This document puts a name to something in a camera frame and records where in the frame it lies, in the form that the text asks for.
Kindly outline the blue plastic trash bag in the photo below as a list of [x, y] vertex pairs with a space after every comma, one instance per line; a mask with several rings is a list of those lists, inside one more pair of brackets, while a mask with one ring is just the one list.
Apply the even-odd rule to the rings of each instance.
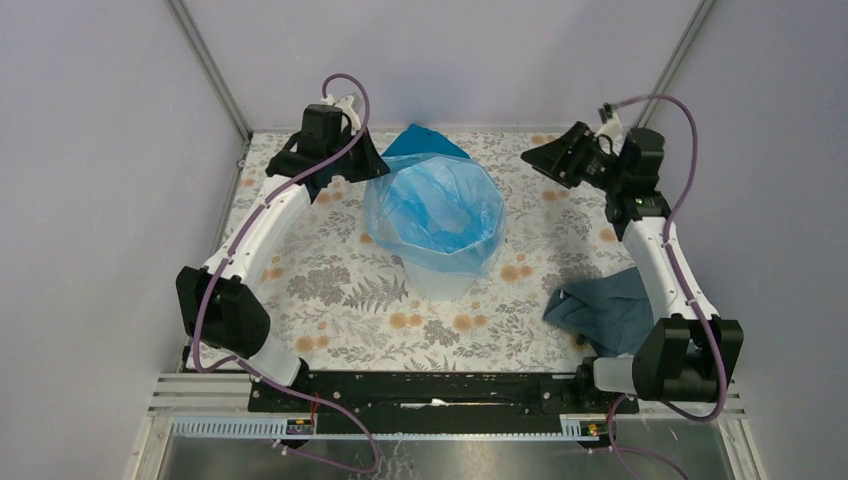
[[367, 182], [363, 212], [377, 245], [439, 273], [482, 277], [504, 241], [506, 203], [475, 160], [438, 153], [387, 157]]

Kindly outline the white plastic trash bin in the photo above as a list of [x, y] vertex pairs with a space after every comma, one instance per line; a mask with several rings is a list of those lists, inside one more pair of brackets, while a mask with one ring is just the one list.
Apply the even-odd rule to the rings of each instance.
[[459, 299], [477, 280], [476, 276], [442, 273], [407, 260], [403, 261], [403, 267], [411, 288], [434, 302]]

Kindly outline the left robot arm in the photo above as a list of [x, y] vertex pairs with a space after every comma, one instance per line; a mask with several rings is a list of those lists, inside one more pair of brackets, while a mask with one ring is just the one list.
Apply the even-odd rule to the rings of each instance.
[[191, 351], [217, 349], [274, 382], [272, 398], [288, 411], [309, 401], [301, 359], [271, 333], [255, 292], [274, 251], [296, 220], [336, 176], [350, 183], [388, 174], [364, 120], [359, 98], [326, 95], [308, 105], [301, 128], [269, 161], [249, 213], [200, 268], [184, 267], [176, 291]]

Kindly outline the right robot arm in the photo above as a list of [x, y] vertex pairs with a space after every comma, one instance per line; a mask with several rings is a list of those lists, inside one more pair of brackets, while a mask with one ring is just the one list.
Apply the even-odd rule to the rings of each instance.
[[706, 299], [680, 246], [673, 210], [657, 183], [664, 137], [651, 129], [625, 134], [619, 152], [611, 138], [575, 123], [556, 140], [521, 159], [566, 188], [586, 182], [604, 192], [605, 214], [630, 253], [655, 317], [631, 357], [596, 358], [591, 374], [573, 386], [575, 402], [597, 412], [626, 393], [660, 402], [719, 403], [727, 393], [743, 345], [740, 323], [722, 317]]

